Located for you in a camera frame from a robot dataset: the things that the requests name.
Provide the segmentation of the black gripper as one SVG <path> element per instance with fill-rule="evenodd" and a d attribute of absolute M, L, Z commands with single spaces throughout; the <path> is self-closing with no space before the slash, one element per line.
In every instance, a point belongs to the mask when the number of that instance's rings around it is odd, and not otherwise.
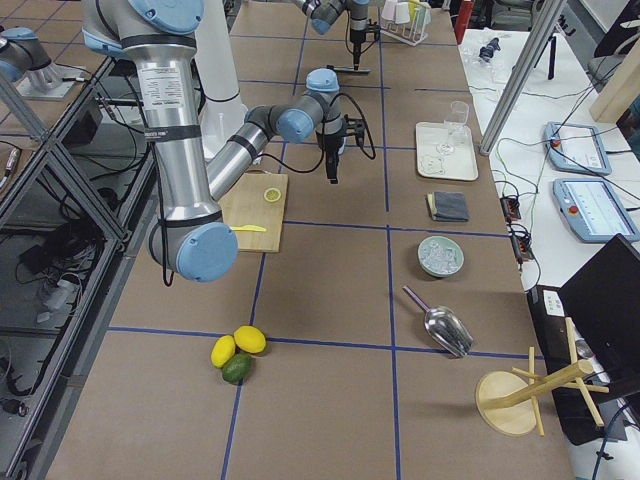
<path fill-rule="evenodd" d="M 338 165 L 340 149 L 347 137 L 353 137 L 356 145 L 364 146 L 366 121 L 362 118 L 350 118 L 348 115 L 338 117 L 329 122 L 322 122 L 316 127 L 316 140 L 324 154 L 325 172 L 328 181 L 339 183 Z"/>
<path fill-rule="evenodd" d="M 380 25 L 372 20 L 350 20 L 347 50 L 352 66 L 360 68 L 361 56 L 380 39 Z"/>

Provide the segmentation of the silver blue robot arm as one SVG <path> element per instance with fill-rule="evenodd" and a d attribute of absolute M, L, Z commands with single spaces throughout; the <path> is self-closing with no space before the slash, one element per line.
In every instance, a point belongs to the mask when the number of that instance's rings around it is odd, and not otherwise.
<path fill-rule="evenodd" d="M 160 198 L 149 250 L 165 271 L 210 282 L 230 269 L 238 242 L 219 202 L 272 138 L 315 136 L 335 181 L 346 138 L 364 137 L 329 68 L 310 72 L 290 105 L 245 107 L 219 1 L 87 1 L 83 14 L 91 50 L 136 66 Z"/>

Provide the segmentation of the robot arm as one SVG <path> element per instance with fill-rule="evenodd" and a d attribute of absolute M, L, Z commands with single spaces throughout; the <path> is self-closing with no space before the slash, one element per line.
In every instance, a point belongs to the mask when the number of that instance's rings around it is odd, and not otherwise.
<path fill-rule="evenodd" d="M 320 35 L 326 34 L 343 13 L 348 17 L 345 47 L 352 58 L 351 66 L 329 68 L 336 73 L 368 75 L 370 69 L 361 67 L 362 55 L 380 40 L 381 27 L 369 17 L 368 0 L 294 0 L 294 4 Z"/>

